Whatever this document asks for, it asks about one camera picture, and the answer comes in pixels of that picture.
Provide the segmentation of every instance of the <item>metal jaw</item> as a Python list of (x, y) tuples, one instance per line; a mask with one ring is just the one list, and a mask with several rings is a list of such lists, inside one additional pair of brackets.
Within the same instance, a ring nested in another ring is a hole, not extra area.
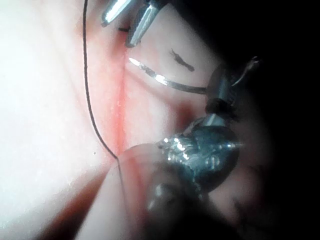
[[(102, 13), (103, 27), (108, 26), (114, 21), (132, 2), (133, 0), (112, 0), (106, 10)], [(142, 37), (155, 20), (159, 11), (168, 3), (168, 0), (144, 0), (142, 6), (128, 32), (128, 37), (125, 41), (127, 48), (133, 48), (140, 43)]]
[(173, 166), (187, 186), (187, 194), (203, 199), (205, 193), (226, 179), (237, 163), (241, 143), (227, 126), (239, 92), (261, 61), (254, 57), (240, 71), (221, 65), (213, 72), (207, 87), (195, 87), (168, 80), (143, 63), (133, 58), (129, 60), (165, 86), (206, 94), (207, 115), (193, 121), (183, 133), (157, 143), (166, 163)]

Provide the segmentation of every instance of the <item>forceps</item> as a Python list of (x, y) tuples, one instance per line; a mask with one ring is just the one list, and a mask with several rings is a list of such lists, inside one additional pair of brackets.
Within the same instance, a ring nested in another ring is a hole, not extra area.
[[(111, 0), (102, 14), (102, 26), (111, 24), (130, 4), (135, 0)], [(139, 9), (133, 25), (129, 29), (125, 41), (127, 48), (133, 48), (140, 43), (159, 11), (169, 2), (169, 0), (144, 0), (144, 5)]]

